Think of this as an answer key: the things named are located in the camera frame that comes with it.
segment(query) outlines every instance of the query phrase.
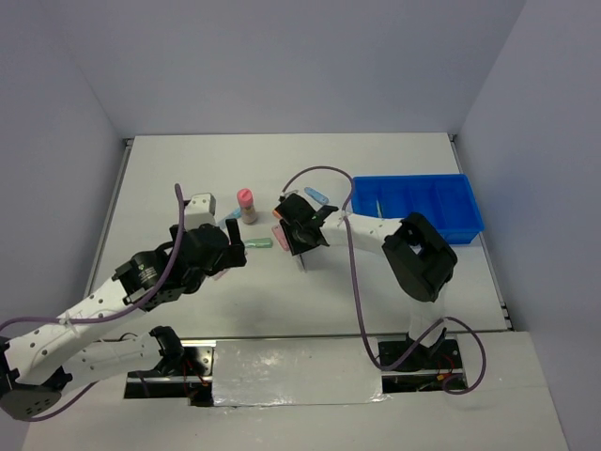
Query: blue bin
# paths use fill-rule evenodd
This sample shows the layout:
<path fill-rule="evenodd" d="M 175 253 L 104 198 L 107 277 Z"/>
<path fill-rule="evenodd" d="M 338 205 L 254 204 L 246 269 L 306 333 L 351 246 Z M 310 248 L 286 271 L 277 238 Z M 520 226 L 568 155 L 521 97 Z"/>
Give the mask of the blue bin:
<path fill-rule="evenodd" d="M 424 215 L 449 244 L 468 244 L 485 229 L 470 181 L 463 174 L 355 177 L 355 213 L 404 218 Z"/>

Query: pink marker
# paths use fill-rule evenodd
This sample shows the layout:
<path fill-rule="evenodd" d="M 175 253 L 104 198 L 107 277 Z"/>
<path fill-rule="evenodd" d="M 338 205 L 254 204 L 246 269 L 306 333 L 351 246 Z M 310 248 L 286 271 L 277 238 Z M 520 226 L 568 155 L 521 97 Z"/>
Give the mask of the pink marker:
<path fill-rule="evenodd" d="M 274 225 L 271 228 L 271 231 L 273 232 L 273 236 L 275 237 L 275 239 L 282 246 L 282 249 L 284 249 L 286 252 L 288 252 L 290 250 L 290 246 L 288 246 L 288 241 L 286 240 L 284 231 L 282 230 L 282 228 L 280 227 L 280 225 L 279 224 L 278 225 Z"/>
<path fill-rule="evenodd" d="M 238 191 L 238 203 L 240 205 L 241 219 L 244 224 L 252 224 L 257 219 L 254 210 L 253 193 L 248 188 Z"/>

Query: green object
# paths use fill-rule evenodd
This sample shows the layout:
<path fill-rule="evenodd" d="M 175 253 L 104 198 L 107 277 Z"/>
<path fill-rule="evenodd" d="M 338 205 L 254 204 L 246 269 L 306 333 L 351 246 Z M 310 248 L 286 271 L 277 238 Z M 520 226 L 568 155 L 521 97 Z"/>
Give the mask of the green object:
<path fill-rule="evenodd" d="M 269 249 L 273 247 L 273 240 L 271 238 L 253 238 L 252 240 L 245 240 L 244 245 L 256 249 Z"/>

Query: wall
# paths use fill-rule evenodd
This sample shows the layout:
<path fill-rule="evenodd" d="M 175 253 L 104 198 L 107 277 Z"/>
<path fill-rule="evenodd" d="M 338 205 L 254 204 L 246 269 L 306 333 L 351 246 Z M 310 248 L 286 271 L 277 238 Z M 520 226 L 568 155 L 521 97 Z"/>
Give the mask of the wall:
<path fill-rule="evenodd" d="M 600 23 L 597 0 L 528 0 L 458 142 L 572 451 L 601 441 Z"/>
<path fill-rule="evenodd" d="M 0 42 L 0 320 L 57 315 L 83 295 L 122 146 L 38 2 L 0 4 Z M 0 412 L 0 448 L 25 431 Z"/>
<path fill-rule="evenodd" d="M 524 0 L 42 0 L 122 135 L 457 131 Z"/>

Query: purple cable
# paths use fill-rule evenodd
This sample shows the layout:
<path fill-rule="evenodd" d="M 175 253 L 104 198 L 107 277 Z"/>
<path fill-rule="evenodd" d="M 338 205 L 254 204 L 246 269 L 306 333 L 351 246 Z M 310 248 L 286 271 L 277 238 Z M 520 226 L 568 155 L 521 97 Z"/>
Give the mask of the purple cable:
<path fill-rule="evenodd" d="M 100 324 L 102 322 L 112 321 L 114 319 L 123 318 L 128 315 L 133 310 L 137 310 L 140 307 L 143 307 L 148 301 L 150 301 L 155 294 L 161 289 L 162 284 L 165 283 L 167 277 L 169 277 L 169 273 L 173 269 L 174 264 L 176 263 L 176 256 L 179 252 L 179 246 L 181 245 L 181 237 L 184 233 L 184 197 L 181 192 L 181 187 L 178 183 L 176 183 L 176 197 L 177 203 L 179 206 L 179 224 L 177 225 L 177 235 L 176 240 L 173 245 L 173 250 L 171 251 L 171 255 L 169 256 L 169 261 L 167 262 L 167 266 L 165 270 L 162 272 L 161 277 L 157 281 L 156 285 L 144 295 L 144 297 L 133 303 L 125 310 L 120 311 L 119 313 L 115 313 L 114 315 L 110 315 L 104 318 L 85 318 L 85 319 L 70 319 L 69 322 L 71 324 Z M 18 322 L 40 322 L 44 324 L 60 324 L 61 318 L 52 318 L 52 317 L 17 317 L 13 319 L 9 319 L 2 324 L 0 324 L 0 332 L 6 329 L 8 326 L 12 324 L 16 324 Z"/>
<path fill-rule="evenodd" d="M 288 187 L 292 184 L 292 182 L 294 180 L 296 180 L 298 177 L 300 177 L 302 174 L 305 174 L 309 171 L 314 171 L 316 169 L 327 169 L 327 170 L 331 170 L 331 171 L 335 171 L 338 172 L 342 175 L 344 175 L 348 181 L 350 182 L 350 193 L 348 194 L 348 197 L 345 199 L 345 202 L 342 204 L 342 210 L 346 211 L 347 209 L 347 205 L 350 202 L 350 199 L 352 198 L 353 194 L 355 193 L 355 180 L 353 180 L 353 177 L 351 177 L 347 172 L 343 171 L 342 169 L 339 169 L 337 167 L 333 167 L 333 166 L 311 166 L 311 167 L 307 167 L 306 169 L 303 169 L 302 171 L 300 171 L 296 176 L 294 176 L 292 179 L 290 179 L 290 181 L 285 185 L 284 189 L 282 190 L 283 193 L 286 192 L 286 190 L 288 189 Z M 454 317 L 443 317 L 441 319 L 438 319 L 437 321 L 434 322 L 434 324 L 432 324 L 430 327 L 428 327 L 423 334 L 421 334 L 417 340 L 415 340 L 411 346 L 408 347 L 408 349 L 405 351 L 405 353 L 403 353 L 403 355 L 401 355 L 396 362 L 390 364 L 390 365 L 382 365 L 379 361 L 378 358 L 374 355 L 374 352 L 372 351 L 371 347 L 369 346 L 369 340 L 367 338 L 367 331 L 365 330 L 365 322 L 363 321 L 363 311 L 362 311 L 362 307 L 361 307 L 361 295 L 359 293 L 359 281 L 357 278 L 357 265 L 355 263 L 355 249 L 353 248 L 353 234 L 352 234 L 352 230 L 350 228 L 350 221 L 348 220 L 347 216 L 344 215 L 343 216 L 344 222 L 345 222 L 345 227 L 347 228 L 347 239 L 348 239 L 348 259 L 350 262 L 350 280 L 353 286 L 353 296 L 355 298 L 355 308 L 357 310 L 357 321 L 359 322 L 359 331 L 361 333 L 361 338 L 362 338 L 362 342 L 363 345 L 365 346 L 365 350 L 367 351 L 367 355 L 369 356 L 369 359 L 372 361 L 372 363 L 381 371 L 392 371 L 394 369 L 396 369 L 397 367 L 399 367 L 403 362 L 405 362 L 405 360 L 407 360 L 407 358 L 409 357 L 409 355 L 415 351 L 415 349 L 420 345 L 420 343 L 422 343 L 422 341 L 428 336 L 428 334 L 430 334 L 432 331 L 434 331 L 437 327 L 439 327 L 445 319 L 448 319 L 452 322 L 456 322 L 457 324 L 459 324 L 460 326 L 462 326 L 463 328 L 465 328 L 466 331 L 468 331 L 468 333 L 471 334 L 471 336 L 474 337 L 474 339 L 476 340 L 476 343 L 478 344 L 478 348 L 480 348 L 480 353 L 482 355 L 482 369 L 480 370 L 480 375 L 478 376 L 478 379 L 476 379 L 476 382 L 466 388 L 465 390 L 459 390 L 459 391 L 451 391 L 449 388 L 447 388 L 447 384 L 454 380 L 454 379 L 459 379 L 461 378 L 461 376 L 459 374 L 455 374 L 452 376 L 449 376 L 447 378 L 445 378 L 442 381 L 442 390 L 445 393 L 448 393 L 449 395 L 465 395 L 473 390 L 476 389 L 476 387 L 478 387 L 478 385 L 480 385 L 480 383 L 482 382 L 485 373 L 486 373 L 486 351 L 485 351 L 485 347 L 482 343 L 482 340 L 480 339 L 480 337 L 478 336 L 477 333 L 475 333 L 470 326 L 468 326 L 465 322 L 461 321 L 460 319 L 454 318 Z"/>
<path fill-rule="evenodd" d="M 167 277 L 169 277 L 169 273 L 171 272 L 171 270 L 173 269 L 173 266 L 176 263 L 176 257 L 177 257 L 177 254 L 179 253 L 179 246 L 181 245 L 181 237 L 184 234 L 184 208 L 185 208 L 184 196 L 183 196 L 183 193 L 181 192 L 181 187 L 179 186 L 178 183 L 176 183 L 175 189 L 176 189 L 177 206 L 178 206 L 178 210 L 179 210 L 176 240 L 173 244 L 173 249 L 171 251 L 171 255 L 169 256 L 169 261 L 167 262 L 167 265 L 165 266 L 165 269 L 162 272 L 162 275 L 159 278 L 159 280 L 157 281 L 156 285 L 140 301 L 133 303 L 128 308 L 126 308 L 125 310 L 123 310 L 119 313 L 115 313 L 114 315 L 111 315 L 109 317 L 98 318 L 98 319 L 71 319 L 70 320 L 71 324 L 98 324 L 101 322 L 107 322 L 107 321 L 111 321 L 113 319 L 122 318 L 122 317 L 126 316 L 127 314 L 129 314 L 130 312 L 132 312 L 133 310 L 144 306 L 161 289 L 162 285 L 167 280 Z M 51 317 L 18 317 L 18 318 L 9 319 L 8 321 L 5 321 L 2 324 L 0 324 L 0 331 L 7 328 L 11 324 L 16 324 L 18 322 L 41 322 L 41 323 L 46 323 L 46 324 L 59 324 L 60 319 L 51 318 Z M 150 393 L 148 392 L 148 387 L 146 386 L 146 381 L 141 376 L 139 376 L 139 377 L 140 377 L 140 381 L 142 382 L 142 384 L 144 386 L 145 394 L 147 397 L 149 397 Z M 67 404 L 62 406 L 60 409 L 58 409 L 52 413 L 48 413 L 47 415 L 38 416 L 35 418 L 29 418 L 28 420 L 25 420 L 25 421 L 28 423 L 37 423 L 39 421 L 45 421 L 45 420 L 54 418 L 55 416 L 64 412 L 66 409 L 68 409 L 73 404 L 75 404 L 75 402 L 77 402 L 83 395 L 85 395 L 96 384 L 97 384 L 97 382 L 89 383 L 81 392 L 79 392 L 75 397 L 73 397 L 72 400 L 70 400 Z"/>

